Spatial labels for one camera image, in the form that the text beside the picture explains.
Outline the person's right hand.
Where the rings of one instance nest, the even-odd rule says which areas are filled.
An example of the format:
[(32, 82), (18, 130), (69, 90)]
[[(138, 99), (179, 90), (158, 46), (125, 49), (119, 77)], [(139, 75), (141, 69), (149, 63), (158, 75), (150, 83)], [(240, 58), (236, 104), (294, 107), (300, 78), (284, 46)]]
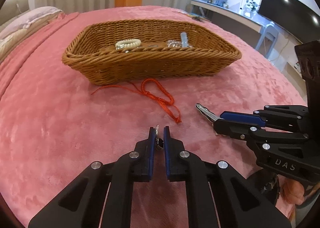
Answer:
[(293, 179), (286, 179), (283, 185), (283, 196), (290, 204), (302, 205), (307, 199), (311, 199), (319, 191), (319, 182), (314, 186), (304, 186)]

